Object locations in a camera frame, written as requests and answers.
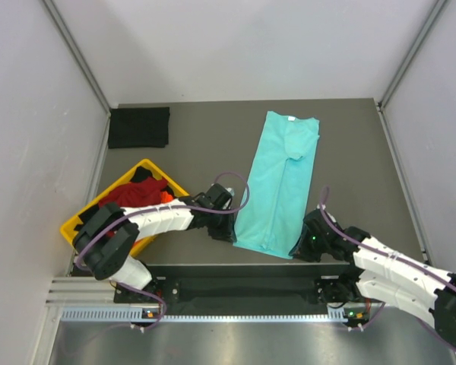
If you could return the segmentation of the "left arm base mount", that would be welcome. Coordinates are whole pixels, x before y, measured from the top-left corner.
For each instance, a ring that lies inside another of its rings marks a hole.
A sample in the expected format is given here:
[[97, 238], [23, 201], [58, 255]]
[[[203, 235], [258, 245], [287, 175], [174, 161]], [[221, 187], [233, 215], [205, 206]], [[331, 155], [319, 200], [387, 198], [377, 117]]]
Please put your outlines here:
[[158, 303], [162, 284], [148, 270], [113, 275], [107, 281], [114, 287], [114, 303]]

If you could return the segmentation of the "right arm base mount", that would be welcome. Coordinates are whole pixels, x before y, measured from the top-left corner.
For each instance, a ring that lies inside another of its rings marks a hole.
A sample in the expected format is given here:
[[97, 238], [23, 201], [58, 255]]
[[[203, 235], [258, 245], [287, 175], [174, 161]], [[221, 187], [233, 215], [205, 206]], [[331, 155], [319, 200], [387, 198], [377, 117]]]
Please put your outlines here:
[[362, 303], [364, 296], [356, 286], [356, 278], [348, 275], [322, 277], [315, 280], [318, 299], [323, 303]]

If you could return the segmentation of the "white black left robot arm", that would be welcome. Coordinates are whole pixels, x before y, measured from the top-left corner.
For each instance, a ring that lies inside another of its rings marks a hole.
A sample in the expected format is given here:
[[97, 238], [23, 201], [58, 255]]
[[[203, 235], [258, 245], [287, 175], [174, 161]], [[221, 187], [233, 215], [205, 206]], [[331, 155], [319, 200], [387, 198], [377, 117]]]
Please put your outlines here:
[[150, 207], [126, 208], [112, 202], [101, 207], [72, 240], [79, 259], [98, 280], [130, 287], [140, 301], [152, 300], [157, 283], [147, 266], [130, 254], [134, 244], [171, 231], [207, 228], [214, 240], [233, 242], [234, 191], [214, 183], [194, 197], [175, 198]]

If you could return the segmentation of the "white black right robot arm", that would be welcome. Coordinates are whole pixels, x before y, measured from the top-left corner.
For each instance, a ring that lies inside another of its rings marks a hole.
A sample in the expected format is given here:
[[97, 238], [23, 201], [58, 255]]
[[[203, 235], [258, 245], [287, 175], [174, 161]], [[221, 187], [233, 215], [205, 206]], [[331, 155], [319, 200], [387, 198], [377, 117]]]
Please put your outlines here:
[[348, 263], [336, 279], [318, 279], [324, 303], [377, 300], [425, 323], [456, 351], [456, 272], [418, 262], [357, 227], [342, 228], [322, 208], [309, 212], [291, 255], [317, 262], [328, 254]]

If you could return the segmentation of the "teal t shirt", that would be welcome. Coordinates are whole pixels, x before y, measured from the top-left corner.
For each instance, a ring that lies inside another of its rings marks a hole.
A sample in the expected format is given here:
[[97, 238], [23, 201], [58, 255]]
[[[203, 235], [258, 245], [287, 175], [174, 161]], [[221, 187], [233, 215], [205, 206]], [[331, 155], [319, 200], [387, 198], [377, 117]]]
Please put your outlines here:
[[303, 218], [319, 140], [319, 121], [267, 112], [249, 173], [248, 202], [235, 220], [234, 246], [290, 259]]

